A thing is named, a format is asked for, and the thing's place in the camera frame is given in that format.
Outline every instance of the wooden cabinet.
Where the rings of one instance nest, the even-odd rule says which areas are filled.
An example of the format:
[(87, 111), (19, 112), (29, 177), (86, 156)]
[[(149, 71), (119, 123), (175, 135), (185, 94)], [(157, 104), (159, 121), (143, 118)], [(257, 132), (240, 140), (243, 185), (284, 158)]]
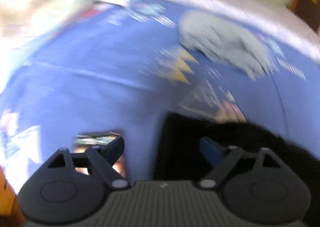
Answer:
[(294, 13), (303, 19), (312, 29), (320, 26), (320, 0), (298, 0)]

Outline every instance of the bed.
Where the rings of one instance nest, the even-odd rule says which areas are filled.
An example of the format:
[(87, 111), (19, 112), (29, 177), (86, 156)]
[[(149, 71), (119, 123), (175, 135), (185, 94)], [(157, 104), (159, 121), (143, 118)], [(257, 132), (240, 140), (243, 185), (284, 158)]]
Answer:
[[(120, 132), (129, 181), (150, 179), (168, 112), (247, 120), (320, 156), (320, 54), (214, 12), (265, 45), (270, 73), (251, 80), (180, 45), (180, 17), (195, 7), (169, 0), (112, 6), (78, 19), (35, 52), (0, 96), (1, 163), (16, 192), (54, 151), (72, 150), (74, 136), (85, 132)], [(318, 43), (312, 37), (301, 45)]]

